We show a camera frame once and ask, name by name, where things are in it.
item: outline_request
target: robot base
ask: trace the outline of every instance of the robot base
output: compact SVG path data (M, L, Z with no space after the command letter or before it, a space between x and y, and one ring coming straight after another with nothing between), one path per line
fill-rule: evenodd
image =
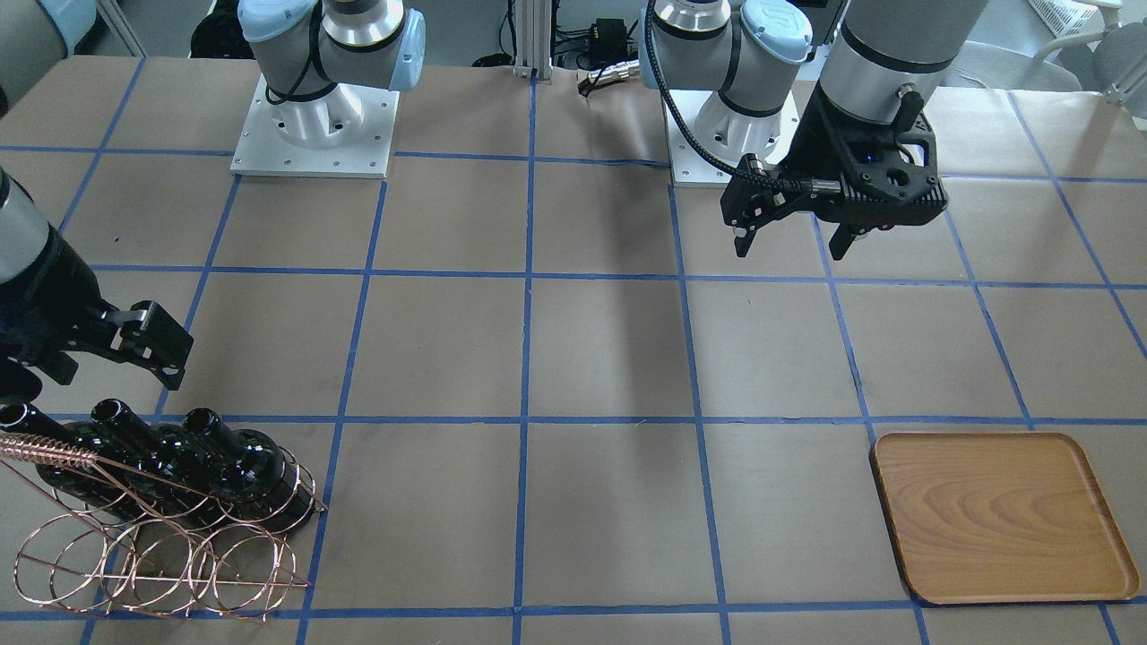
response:
M395 134L398 92L359 85L354 94L362 103L362 122L346 132L345 142L304 148L278 132L275 106L264 98L266 80L259 77L243 133L231 160L235 174L262 177L357 177L385 179Z
M694 129L693 134L704 143L702 132L696 131L694 124L697 122L701 107L704 106L712 92L670 90L669 93L673 96L673 101L677 103L678 110L681 111L681 116L685 117L685 122L690 124L690 129ZM693 148L685 141L685 135L681 134L677 124L673 123L673 117L669 114L669 108L664 104L662 107L665 111L665 134L669 138L669 158L673 166L673 185L686 188L724 188L728 184L728 176L709 165L708 162L693 151ZM793 93L790 92L785 99L785 107L781 108L780 112L780 137L777 138L777 145L763 158L766 168L777 165L788 155L793 135L796 133L797 123L796 101L793 100ZM716 150L710 149L710 151L717 154ZM740 154L744 153L759 154L760 150L741 150Z

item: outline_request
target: white mounting plate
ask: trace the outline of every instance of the white mounting plate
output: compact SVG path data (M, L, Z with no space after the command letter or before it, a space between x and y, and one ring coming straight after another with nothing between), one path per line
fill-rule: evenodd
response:
M395 135L398 92L354 86L362 100L361 134L333 148L295 146L278 132L274 106L267 103L260 76L231 160L235 174L262 177L358 177L385 179Z
M669 93L673 96L677 109L685 117L685 123L690 127L697 121L701 106L712 94L712 92L703 90L670 90ZM728 184L728 176L709 165L693 151L693 148L685 141L685 135L677 127L677 123L673 122L673 116L669 114L669 107L664 103L662 107L665 110L665 134L669 138L669 158L673 166L673 185L684 188L724 188ZM797 123L796 101L793 99L793 93L789 92L785 99L785 106L781 108L781 134L773 151L763 160L765 168L777 165L788 154Z

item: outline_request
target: bottle neck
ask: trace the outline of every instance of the bottle neck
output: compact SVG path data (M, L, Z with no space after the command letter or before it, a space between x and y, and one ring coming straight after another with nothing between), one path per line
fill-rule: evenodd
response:
M0 409L0 430L23 433L71 443L68 430L34 405L8 405Z
M122 401L101 401L92 410L92 420L138 457L163 451L163 444L151 434L151 428Z
M213 459L240 461L247 446L234 430L227 427L213 411L206 407L192 410L184 420L184 428L195 437Z

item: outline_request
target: tray rim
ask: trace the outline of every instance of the tray rim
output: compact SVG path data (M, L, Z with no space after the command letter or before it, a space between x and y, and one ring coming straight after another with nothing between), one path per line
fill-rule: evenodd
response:
M896 441L929 441L935 438L967 438L970 441L976 441L981 438L992 437L999 440L1000 437L1009 437L1012 441L1032 441L1050 440L1058 441L1067 445L1067 448L1072 452L1076 460L1076 467L1079 471L1079 475L1089 483L1089 490L1092 491L1092 500L1097 504L1097 511L1099 512L1100 521L1106 526L1109 537L1115 538L1115 551L1117 552L1117 558L1122 560L1124 565L1124 572L1126 573L1126 585L1117 593L1113 595L1097 595L1097 593L1025 593L1025 595L999 595L999 593L983 593L983 595L935 595L931 592L921 591L918 585L912 581L908 567L905 565L903 545L900 543L900 535L896 526L896 520L894 519L889 497L887 495L885 482L883 474L880 469L880 449L882 444L887 445L889 442ZM889 538L892 542L892 553L896 557L897 568L900 573L900 578L904 584L907 585L908 590L912 591L920 599L928 604L937 606L950 606L950 605L999 605L999 604L1024 604L1024 603L1077 603L1077 601L1119 601L1119 600L1131 600L1134 598L1141 588L1142 581L1139 575L1139 568L1136 565L1134 557L1131 550L1128 547L1126 539L1123 537L1123 531L1119 529L1118 521L1111 513L1110 505L1107 503L1107 496L1103 494L1103 489L1099 483L1099 477L1095 476L1095 471L1091 466L1091 459L1087 457L1087 452L1083 446L1075 440L1075 437L1061 433L1061 432L892 432L887 433L876 438L873 443L872 449L868 451L868 460L872 466L873 479L876 482L876 492L880 497L881 508L884 514L884 523L888 528Z

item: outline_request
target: wooden tray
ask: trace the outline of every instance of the wooden tray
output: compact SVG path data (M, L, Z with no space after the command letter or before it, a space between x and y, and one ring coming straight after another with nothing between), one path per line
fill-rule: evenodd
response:
M1139 573L1087 457L1054 433L894 433L872 451L905 583L937 605L1125 600Z

